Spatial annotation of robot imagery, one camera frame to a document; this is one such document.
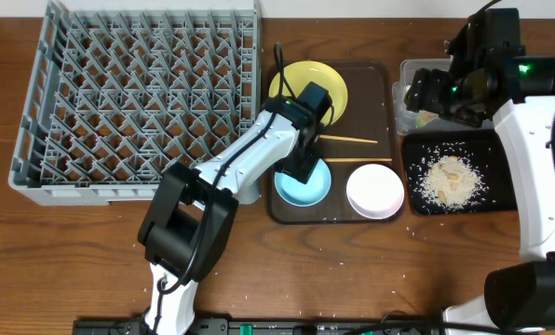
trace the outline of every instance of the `dish rack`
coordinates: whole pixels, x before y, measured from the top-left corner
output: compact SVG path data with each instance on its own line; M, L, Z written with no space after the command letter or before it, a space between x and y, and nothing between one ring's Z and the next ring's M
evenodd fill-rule
M69 12L50 2L9 185L39 205L150 200L260 108L260 15Z

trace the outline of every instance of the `black tray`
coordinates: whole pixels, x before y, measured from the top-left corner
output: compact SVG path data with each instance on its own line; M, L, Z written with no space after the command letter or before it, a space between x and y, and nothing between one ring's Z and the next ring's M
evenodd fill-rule
M284 201L274 186L274 171L269 171L267 211L275 221L283 224L379 221L362 217L350 206L345 195L345 185L350 174L366 164L383 164L400 176L401 163L386 69L381 63L372 60L323 62L344 78L348 89L345 112L327 133L376 140L379 143L319 140L319 155L326 158L386 158L391 161L327 163L332 174L332 187L323 200L307 208ZM397 215L380 221L395 220L403 208L402 205Z
M461 145L443 145L458 143ZM445 209L436 204L428 203L418 190L419 177L428 171L428 161L435 147L452 147L440 156L455 155L467 158L470 164L479 170L481 180L488 186L486 193L475 196L480 199L477 205L467 205L461 209ZM461 132L437 132L408 135L402 144L402 156L405 169L406 185L410 194L410 202L415 211L425 215L482 212L507 210L516 208L516 199L509 174L508 160L497 134L492 130L473 130Z

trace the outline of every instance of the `blue bowl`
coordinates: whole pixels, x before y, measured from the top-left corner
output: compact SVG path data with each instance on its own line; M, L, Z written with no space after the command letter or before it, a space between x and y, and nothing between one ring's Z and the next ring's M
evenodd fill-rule
M283 173L276 172L274 184L279 196L287 203L308 207L323 200L332 187L332 174L327 164L319 159L306 184Z

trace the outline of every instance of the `brown tray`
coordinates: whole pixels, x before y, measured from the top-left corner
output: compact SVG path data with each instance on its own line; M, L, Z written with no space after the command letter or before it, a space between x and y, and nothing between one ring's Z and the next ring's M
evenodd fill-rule
M383 65L373 60L323 61L337 71L348 89L348 102L344 114L330 127L328 135L362 138L379 141L357 143L349 141L319 140L318 151L322 158L386 158L379 162L392 168L399 176L399 158L393 106L389 95L390 85ZM271 80L276 71L267 76ZM393 221L399 212L386 220L370 220L359 215L348 203L345 185L356 169L372 162L330 163L332 187L318 204L306 208L284 201L274 185L274 171L269 172L267 183L267 210L277 222L283 224L306 223L355 223L367 221Z

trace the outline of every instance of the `wooden table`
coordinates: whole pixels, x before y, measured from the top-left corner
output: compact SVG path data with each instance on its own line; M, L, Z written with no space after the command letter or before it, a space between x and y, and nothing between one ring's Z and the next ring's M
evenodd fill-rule
M406 59L442 58L464 20L264 20L264 69L287 60L379 60L390 84ZM39 207L7 185L41 20L0 19L0 333L68 334L81 316L129 316L151 300L137 243L146 202ZM555 20L522 22L530 55L555 56ZM482 294L519 261L516 211L413 215L389 224L282 226L243 206L199 285L198 311L233 317L377 319L437 313Z

